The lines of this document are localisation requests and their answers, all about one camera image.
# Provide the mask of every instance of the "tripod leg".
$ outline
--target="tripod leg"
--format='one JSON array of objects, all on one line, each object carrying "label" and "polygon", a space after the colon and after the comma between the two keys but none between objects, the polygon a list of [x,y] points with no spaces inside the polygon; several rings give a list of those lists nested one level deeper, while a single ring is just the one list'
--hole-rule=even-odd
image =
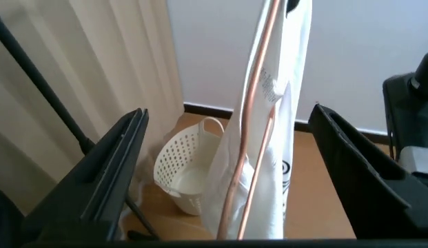
[{"label": "tripod leg", "polygon": [[[134,213],[134,215],[138,218],[138,220],[140,220],[140,222],[147,229],[147,231],[152,235],[152,237],[149,237],[149,238],[152,238],[154,240],[159,240],[159,235],[157,235],[154,228],[146,220],[145,216],[140,212],[140,209],[136,206],[134,201],[129,196],[126,196],[125,203],[131,209],[131,211]],[[132,240],[138,240],[138,239],[146,240],[146,238],[143,234],[137,233],[135,231],[129,231],[128,232],[128,238],[130,238]]]}]

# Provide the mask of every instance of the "curtain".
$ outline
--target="curtain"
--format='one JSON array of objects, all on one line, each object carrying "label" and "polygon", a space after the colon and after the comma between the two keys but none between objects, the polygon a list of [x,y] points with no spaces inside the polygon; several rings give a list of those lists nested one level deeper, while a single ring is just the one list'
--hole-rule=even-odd
[{"label": "curtain", "polygon": [[[165,0],[0,1],[4,23],[85,134],[97,142],[125,113],[150,121],[130,193],[151,179],[183,113]],[[0,43],[0,189],[29,212],[83,157],[54,110]]]}]

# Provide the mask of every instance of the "white towel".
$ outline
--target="white towel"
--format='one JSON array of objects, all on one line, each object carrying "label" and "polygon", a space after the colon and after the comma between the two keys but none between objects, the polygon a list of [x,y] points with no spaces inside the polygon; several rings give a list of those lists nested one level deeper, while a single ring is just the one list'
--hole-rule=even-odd
[{"label": "white towel", "polygon": [[[287,147],[293,148],[293,122],[307,50],[312,3],[311,0],[300,0],[296,9],[287,15],[287,19],[286,5],[287,0],[281,1],[255,95],[247,156],[232,205],[232,220],[227,233],[227,237],[231,239],[236,238],[238,233],[263,132],[274,105],[276,116],[273,131],[263,156],[244,238],[283,238],[285,211],[283,203],[287,200],[283,180],[290,175],[290,173],[283,175],[283,148],[285,143]],[[238,160],[244,97],[268,10],[269,1],[266,1],[250,52],[243,92],[212,161],[203,192],[201,218],[214,236],[218,230],[227,188]],[[288,152],[290,156],[287,157],[287,162],[291,165],[292,151]]]}]

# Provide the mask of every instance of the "copper tube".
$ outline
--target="copper tube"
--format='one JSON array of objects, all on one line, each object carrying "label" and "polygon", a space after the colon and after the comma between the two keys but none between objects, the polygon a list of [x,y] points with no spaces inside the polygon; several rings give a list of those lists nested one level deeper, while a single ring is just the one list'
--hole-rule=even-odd
[{"label": "copper tube", "polygon": [[264,130],[263,142],[261,143],[260,151],[258,152],[258,158],[256,159],[255,172],[252,176],[252,182],[250,183],[249,195],[247,196],[246,205],[244,206],[243,218],[241,219],[240,229],[238,230],[238,237],[236,239],[241,240],[244,236],[244,231],[246,229],[247,218],[249,217],[250,206],[252,205],[252,198],[254,197],[256,181],[258,180],[258,175],[260,174],[261,161],[264,156],[264,152],[269,142],[270,129],[272,123],[274,122],[275,116],[275,107],[272,108],[269,115],[269,120],[267,121],[266,129]]},{"label": "copper tube", "polygon": [[218,232],[216,236],[218,240],[224,240],[227,238],[227,228],[230,222],[232,201],[235,196],[236,188],[238,187],[238,181],[240,179],[241,172],[243,171],[243,165],[244,165],[245,156],[246,156],[247,142],[249,138],[247,135],[249,132],[249,119],[250,119],[250,113],[252,111],[252,106],[254,104],[256,85],[260,78],[261,67],[263,66],[263,61],[265,58],[267,46],[269,44],[270,34],[272,33],[272,28],[274,26],[279,2],[280,2],[279,0],[272,1],[272,6],[270,7],[269,15],[265,23],[263,37],[259,44],[258,54],[256,55],[254,70],[252,72],[249,87],[247,88],[243,115],[241,116],[241,125],[242,125],[241,140],[240,140],[241,143],[240,143],[240,149],[238,153],[238,161],[236,163],[234,175],[232,176],[232,180],[227,190],[226,199],[223,205],[220,225],[218,226]]}]

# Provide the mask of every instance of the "black stand base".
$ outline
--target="black stand base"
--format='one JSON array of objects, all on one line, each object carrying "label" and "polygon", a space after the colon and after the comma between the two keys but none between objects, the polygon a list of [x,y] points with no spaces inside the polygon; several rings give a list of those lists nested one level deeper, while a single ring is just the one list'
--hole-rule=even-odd
[{"label": "black stand base", "polygon": [[131,231],[128,231],[128,238],[130,240],[135,240],[135,241],[160,240],[159,235],[157,235],[154,228],[152,228],[151,224],[146,220],[145,216],[140,212],[140,209],[136,206],[134,201],[129,196],[126,196],[125,203],[131,209],[134,215],[138,218],[138,220],[140,220],[140,222],[147,229],[147,231],[151,234],[151,236],[149,236],[149,235],[141,234],[137,231],[131,230]]}]

